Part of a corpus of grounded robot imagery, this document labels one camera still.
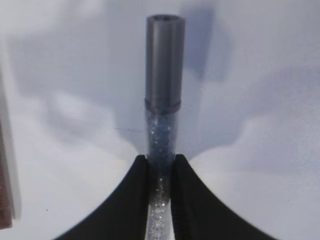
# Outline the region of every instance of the glitter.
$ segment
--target glitter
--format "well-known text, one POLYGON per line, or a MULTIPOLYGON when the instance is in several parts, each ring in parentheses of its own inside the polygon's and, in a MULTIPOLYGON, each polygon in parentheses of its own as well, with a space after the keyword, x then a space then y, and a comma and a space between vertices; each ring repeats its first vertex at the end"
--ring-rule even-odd
POLYGON ((149 166, 153 169, 146 239, 170 238, 170 175, 176 142, 176 114, 157 115, 146 111, 149 166))

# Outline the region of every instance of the red object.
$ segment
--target red object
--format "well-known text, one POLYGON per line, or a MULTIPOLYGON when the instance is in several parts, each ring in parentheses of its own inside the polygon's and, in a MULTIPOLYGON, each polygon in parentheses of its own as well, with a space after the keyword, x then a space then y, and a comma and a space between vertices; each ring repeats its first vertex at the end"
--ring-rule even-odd
POLYGON ((5 160, 5 145, 0 126, 0 229, 10 228, 12 226, 11 207, 5 178, 5 160))

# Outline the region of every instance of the cylindrical cap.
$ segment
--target cylindrical cap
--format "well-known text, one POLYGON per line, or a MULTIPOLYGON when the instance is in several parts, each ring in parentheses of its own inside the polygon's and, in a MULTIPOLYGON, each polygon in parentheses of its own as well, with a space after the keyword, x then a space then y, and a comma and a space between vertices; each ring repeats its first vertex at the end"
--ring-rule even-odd
POLYGON ((145 104, 157 114, 181 105, 185 20, 175 15, 147 18, 145 104))

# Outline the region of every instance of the glitter tube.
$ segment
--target glitter tube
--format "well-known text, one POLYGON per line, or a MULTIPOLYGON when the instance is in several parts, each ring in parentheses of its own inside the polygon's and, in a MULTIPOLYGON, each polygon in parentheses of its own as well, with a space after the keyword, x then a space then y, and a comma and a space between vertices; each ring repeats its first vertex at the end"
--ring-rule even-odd
POLYGON ((170 235, 170 175, 181 105, 185 20, 175 15, 147 18, 145 115, 149 164, 146 240, 170 235))

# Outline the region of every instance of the white background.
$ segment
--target white background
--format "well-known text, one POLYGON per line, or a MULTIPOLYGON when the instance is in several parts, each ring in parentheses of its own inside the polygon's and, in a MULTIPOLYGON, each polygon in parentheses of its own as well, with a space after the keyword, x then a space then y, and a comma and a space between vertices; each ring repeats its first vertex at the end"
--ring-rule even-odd
POLYGON ((177 152, 281 240, 320 239, 318 0, 1 0, 14 204, 0 239, 53 239, 146 152, 146 16, 186 18, 177 152))

